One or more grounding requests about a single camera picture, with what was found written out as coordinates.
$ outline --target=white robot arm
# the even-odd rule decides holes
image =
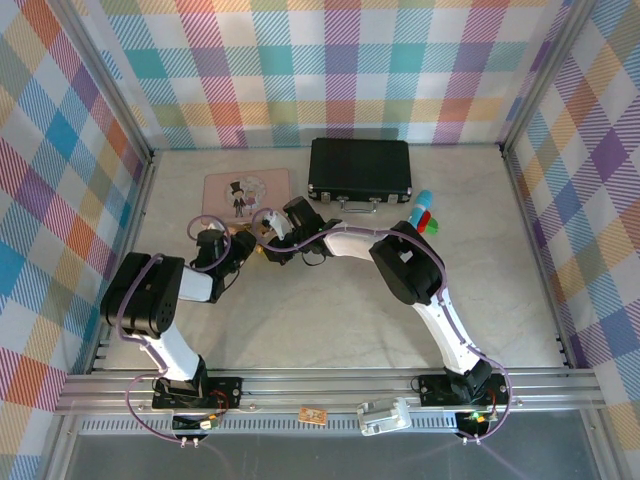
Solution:
[[[293,228],[282,215],[271,212],[265,224],[276,225],[277,236],[264,245],[267,258],[282,265],[293,258],[299,249],[297,245],[340,223],[339,220],[325,223],[302,197],[284,209]],[[306,241],[301,251],[373,261],[394,296],[420,315],[440,348],[453,393],[460,403],[469,402],[491,376],[492,368],[468,348],[477,350],[453,308],[448,288],[446,285],[441,288],[444,279],[441,266],[433,261],[434,256],[437,257],[435,252],[409,223],[400,222],[391,233],[395,233],[393,231],[412,237],[412,242],[403,242],[395,235],[371,236],[345,229],[328,233],[312,243]],[[210,264],[217,260],[217,252],[223,250],[221,233],[205,230],[201,234],[202,238],[198,236],[200,251],[198,258],[191,262],[192,267]],[[169,394],[196,398],[207,394],[206,385],[203,386],[207,375],[204,361],[191,350],[173,323],[177,299],[215,303],[224,292],[224,277],[236,272],[253,251],[255,238],[251,236],[251,240],[247,235],[251,236],[248,232],[232,236],[230,253],[206,273],[185,267],[183,259],[164,257],[161,264],[149,271],[127,306],[122,327],[128,335],[146,339],[146,348],[153,350],[156,363],[160,363],[159,357],[165,364],[159,383]],[[416,242],[421,244],[420,248],[416,248]],[[114,314],[124,292],[149,258],[137,253],[125,258],[101,304],[107,323],[114,325]]]
[[[327,235],[324,242],[331,254],[335,257],[356,257],[373,261],[369,251],[373,245],[380,240],[380,237],[372,237],[370,235],[337,232]],[[449,297],[449,289],[445,288],[442,295],[458,331],[467,340],[467,344],[473,345],[458,314],[453,308],[451,298]],[[442,359],[444,360],[444,366],[448,370],[461,375],[472,370],[476,363],[478,363],[478,357],[471,353],[466,345],[460,343],[436,296],[433,295],[431,297],[429,305],[414,303],[412,307],[418,312],[418,315],[420,315],[420,318],[422,318],[438,344]]]

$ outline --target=table surface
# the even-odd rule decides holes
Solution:
[[[411,147],[414,192],[434,194],[440,231],[427,240],[444,260],[454,306],[474,342],[511,367],[561,366],[546,303],[506,169],[496,147]],[[305,195],[309,149],[169,151],[160,161],[136,251],[195,258],[186,234],[201,213],[212,173],[289,169],[293,197]],[[326,219],[388,228],[412,204]],[[280,266],[253,254],[216,305],[180,301],[175,322],[209,368],[440,367],[439,349],[416,312],[387,289],[375,265],[300,258]],[[151,368],[148,357],[112,339],[106,368]]]

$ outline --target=metal bracket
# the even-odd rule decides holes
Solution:
[[[349,197],[337,197],[336,200],[340,202],[340,209],[345,213],[376,213],[378,211],[378,204],[382,201],[381,198],[370,198],[371,208],[347,208],[347,201]]]
[[[451,390],[451,381],[446,375],[419,375],[415,380],[418,384],[421,406],[437,407],[460,404],[460,399]],[[494,373],[483,388],[485,393],[473,399],[471,403],[483,407],[492,405],[493,397],[489,390],[496,397],[496,405],[506,405],[509,402],[509,393],[504,377],[499,373]]]
[[[224,405],[223,408],[231,410],[240,406],[242,378],[209,377],[204,398],[190,398],[170,394],[166,391],[162,382],[155,382],[153,390],[151,408],[154,410],[173,410],[175,408],[217,409],[220,408],[220,397],[227,400],[227,405]]]

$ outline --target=plaid wall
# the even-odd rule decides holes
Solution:
[[[495,143],[571,1],[74,3],[147,137],[175,149]]]
[[[640,478],[640,1],[599,1],[517,156],[571,346]]]
[[[142,163],[44,0],[0,0],[0,479],[34,476]]]

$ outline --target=wire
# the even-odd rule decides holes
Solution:
[[[419,375],[416,375],[415,377],[413,377],[411,379],[411,382],[409,382],[409,386],[411,387],[411,390],[413,390],[414,393],[417,393],[418,395],[420,395],[420,390],[416,390],[415,387],[413,386],[413,382],[415,379],[417,379],[419,377]]]
[[[327,261],[327,256],[326,256],[326,255],[322,255],[322,260],[321,260],[320,262],[318,262],[318,263],[309,263],[309,262],[307,261],[307,259],[306,259],[306,258],[304,258],[304,253],[302,253],[302,261],[303,261],[303,262],[304,262],[304,264],[305,264],[306,266],[308,266],[308,267],[318,267],[318,266],[322,265],[324,262],[326,262],[326,261]]]
[[[373,230],[373,229],[370,229],[370,228],[351,227],[351,226],[348,226],[348,225],[343,225],[342,227],[334,227],[334,228],[331,228],[329,230],[320,231],[320,232],[312,235],[311,237],[309,237],[307,240],[305,240],[305,241],[303,241],[303,242],[301,242],[301,243],[299,243],[297,245],[294,245],[293,247],[276,248],[276,247],[272,247],[271,245],[267,244],[261,238],[261,236],[257,235],[257,226],[256,225],[258,223],[258,221],[257,221],[258,217],[260,215],[264,214],[264,213],[267,213],[267,212],[271,213],[271,212],[273,212],[273,209],[271,209],[271,208],[262,208],[262,209],[258,210],[253,215],[253,219],[251,221],[251,230],[252,230],[254,236],[256,237],[256,241],[260,245],[262,245],[263,248],[265,248],[267,250],[271,250],[273,252],[277,252],[277,253],[296,252],[296,251],[299,251],[301,248],[306,247],[310,243],[315,242],[316,240],[318,240],[318,239],[320,239],[322,237],[325,237],[325,236],[330,235],[332,233],[344,233],[344,232],[356,233],[356,234],[360,234],[360,235],[369,235],[369,236],[373,236],[373,237],[380,236],[381,238],[384,237],[384,236],[387,236],[387,235],[392,235],[392,236],[401,238],[402,240],[405,240],[405,241],[413,244],[414,246],[416,246],[420,250],[422,250],[431,259],[431,261],[433,261],[433,263],[436,265],[436,267],[440,271],[440,276],[442,277],[442,282],[441,282],[440,288],[438,288],[438,290],[436,291],[436,298],[438,299],[438,304],[440,305],[440,307],[442,307],[442,310],[444,311],[444,314],[445,314],[445,317],[447,319],[447,322],[449,323],[449,326],[451,327],[451,329],[455,333],[456,337],[460,341],[460,345],[464,345],[467,348],[467,350],[469,350],[471,353],[473,353],[479,359],[484,360],[485,362],[489,363],[494,368],[497,368],[498,370],[500,370],[500,373],[502,373],[502,375],[504,376],[505,382],[507,384],[507,391],[509,392],[509,401],[507,401],[507,404],[505,406],[504,414],[498,420],[498,423],[496,424],[496,426],[495,426],[495,428],[493,430],[491,430],[490,432],[485,433],[482,436],[473,436],[473,435],[469,435],[469,434],[467,434],[465,432],[461,432],[461,433],[464,436],[466,436],[467,438],[474,439],[474,440],[476,440],[477,443],[480,443],[480,440],[488,438],[491,435],[495,434],[502,427],[502,425],[504,425],[504,422],[505,422],[507,416],[509,416],[509,413],[511,411],[511,400],[513,399],[513,385],[511,383],[511,378],[509,377],[509,372],[499,362],[497,362],[497,361],[495,361],[493,359],[490,359],[485,354],[483,354],[480,350],[478,350],[475,346],[470,345],[469,342],[467,342],[467,340],[464,338],[464,336],[458,330],[458,327],[456,326],[456,323],[453,321],[453,318],[451,317],[451,313],[449,312],[449,309],[447,307],[447,303],[446,303],[446,301],[444,299],[444,291],[447,288],[447,272],[444,269],[444,264],[442,263],[442,260],[440,260],[434,252],[432,252],[429,248],[427,248],[423,243],[419,242],[415,238],[413,238],[413,237],[411,237],[411,236],[409,236],[409,235],[407,235],[405,233],[402,233],[402,232],[397,232],[395,230]]]
[[[236,283],[236,280],[238,279],[238,277],[240,276],[240,269],[238,269],[237,271],[238,273],[236,273],[236,276],[233,277],[233,280],[231,280],[231,283],[229,285],[227,285],[226,287],[224,287],[224,290],[220,293],[221,295],[226,292],[227,290],[229,290],[231,288],[231,286]]]
[[[229,404],[229,397],[227,397],[227,394],[224,392],[221,392],[220,390],[214,390],[213,393],[215,393],[216,397],[218,398],[218,405],[221,403],[220,402],[220,397],[224,398],[224,401],[226,403],[226,407],[225,409],[220,413],[220,415],[218,416],[218,418],[220,418],[220,420],[222,420],[222,416],[227,413],[229,411],[230,408],[230,404]]]
[[[226,236],[226,245],[225,245],[225,249],[224,252],[222,253],[222,256],[220,258],[218,258],[213,264],[207,266],[207,267],[200,267],[200,268],[192,268],[192,270],[195,270],[197,272],[206,272],[208,270],[211,270],[215,267],[217,267],[225,258],[226,256],[229,254],[229,251],[231,249],[231,234],[229,233],[229,228],[227,227],[227,225],[218,217],[214,216],[214,215],[199,215],[197,217],[195,217],[194,219],[192,219],[189,222],[189,225],[187,226],[187,236],[194,241],[197,241],[197,238],[195,238],[193,235],[191,235],[191,227],[193,226],[193,224],[202,219],[202,218],[209,218],[212,219],[216,222],[218,222],[222,228],[224,229],[224,233]],[[133,379],[133,381],[129,384],[129,386],[127,387],[127,389],[125,390],[125,403],[127,405],[127,409],[129,410],[129,413],[131,414],[131,416],[134,418],[134,420],[145,430],[147,430],[148,432],[152,433],[153,435],[155,435],[158,438],[162,438],[164,440],[173,442],[173,443],[179,443],[182,444],[183,442],[181,440],[178,440],[175,437],[170,437],[168,435],[165,435],[157,430],[155,430],[154,428],[148,426],[146,423],[144,423],[144,421],[135,413],[135,411],[133,410],[133,407],[131,406],[131,401],[130,401],[130,396],[131,396],[131,390],[133,389],[133,387],[140,382],[141,380],[145,379],[145,378],[151,378],[153,380],[153,382],[155,382],[157,379],[163,377],[167,371],[168,371],[168,367],[167,364],[165,363],[164,359],[162,358],[162,356],[155,350],[155,348],[153,348],[153,346],[149,343],[148,340],[146,340],[145,338],[137,338],[131,335],[125,335],[124,330],[122,328],[122,320],[124,317],[124,312],[127,309],[127,306],[129,305],[129,302],[131,301],[131,298],[133,297],[133,294],[135,293],[136,289],[138,288],[138,286],[140,285],[140,283],[142,282],[142,280],[144,279],[144,277],[147,276],[147,274],[149,273],[149,270],[151,270],[151,267],[153,267],[153,265],[155,265],[157,262],[162,261],[162,254],[157,253],[154,256],[152,256],[149,261],[147,262],[147,264],[142,267],[142,269],[140,270],[140,272],[138,273],[138,276],[134,279],[133,283],[129,286],[129,289],[127,290],[127,293],[125,294],[125,296],[122,299],[122,302],[120,303],[120,307],[118,308],[118,313],[116,316],[116,331],[118,332],[118,337],[120,338],[120,340],[122,340],[123,342],[129,342],[129,343],[135,343],[137,345],[140,345],[141,348],[144,348],[147,353],[149,354],[149,356],[151,356],[151,358],[154,360],[154,362],[158,365],[158,373],[156,374],[143,374],[143,375],[139,375],[136,378]],[[236,277],[234,278],[234,280],[232,281],[231,284],[229,284],[229,287],[233,284],[233,282],[235,282],[235,280],[238,278],[238,275],[236,275]],[[196,443],[194,443],[192,440],[188,441],[187,443],[193,444],[194,446],[196,445]]]
[[[224,223],[220,218],[216,217],[215,215],[198,215],[197,217],[193,218],[190,222],[189,225],[187,225],[187,236],[193,240],[194,242],[197,242],[198,239],[196,237],[194,237],[193,235],[191,235],[191,227],[193,226],[194,223],[196,223],[198,220],[201,220],[203,218],[208,218],[211,220],[214,220],[216,222],[218,222],[220,224],[220,226],[222,226],[222,229],[224,231],[224,235],[225,235],[225,245],[224,245],[224,251],[222,252],[222,255],[220,256],[220,258],[218,258],[215,262],[213,262],[211,265],[208,265],[206,267],[187,267],[191,270],[193,270],[194,272],[208,272],[209,270],[212,270],[214,268],[216,268],[218,265],[220,265],[222,263],[222,261],[227,257],[227,255],[229,255],[229,251],[231,250],[231,233],[229,232],[229,227],[227,227],[227,224]]]
[[[491,408],[491,414],[493,415],[496,413],[496,410],[497,410],[498,399],[496,398],[495,392],[490,388],[487,389],[487,392],[489,393],[489,395],[491,395],[491,399],[493,401],[493,406]]]

